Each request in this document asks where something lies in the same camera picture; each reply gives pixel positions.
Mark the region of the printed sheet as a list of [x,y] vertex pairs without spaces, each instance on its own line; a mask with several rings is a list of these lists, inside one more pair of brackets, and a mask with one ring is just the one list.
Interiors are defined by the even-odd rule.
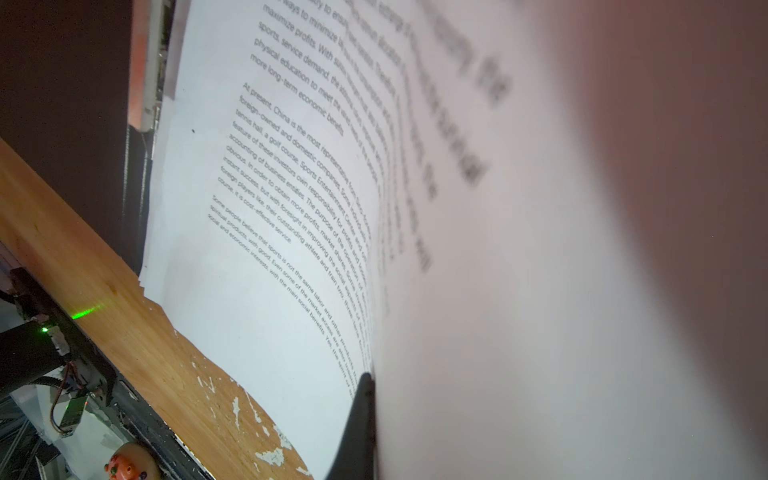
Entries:
[[767,475],[767,5],[400,1],[384,479]]
[[318,478],[411,255],[395,40],[374,1],[193,1],[163,109],[147,293]]

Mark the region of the red donut toy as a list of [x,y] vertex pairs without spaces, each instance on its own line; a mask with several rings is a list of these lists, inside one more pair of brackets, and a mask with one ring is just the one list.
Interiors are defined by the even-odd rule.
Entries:
[[152,454],[138,443],[118,448],[104,465],[111,480],[157,480],[162,474]]

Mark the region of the blue folder black inside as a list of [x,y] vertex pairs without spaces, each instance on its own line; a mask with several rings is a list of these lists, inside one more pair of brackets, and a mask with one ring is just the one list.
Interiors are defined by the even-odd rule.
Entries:
[[1,136],[142,267],[171,1],[5,1]]

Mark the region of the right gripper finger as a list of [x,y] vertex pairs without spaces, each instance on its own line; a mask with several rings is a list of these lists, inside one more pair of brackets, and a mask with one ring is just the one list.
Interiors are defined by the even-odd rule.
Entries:
[[328,480],[376,478],[375,400],[375,380],[366,372],[358,382],[337,454],[326,476]]

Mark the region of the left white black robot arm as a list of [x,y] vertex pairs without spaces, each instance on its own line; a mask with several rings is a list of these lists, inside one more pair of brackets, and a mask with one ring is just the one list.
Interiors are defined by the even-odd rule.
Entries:
[[1,399],[64,365],[51,337],[29,322],[1,333]]

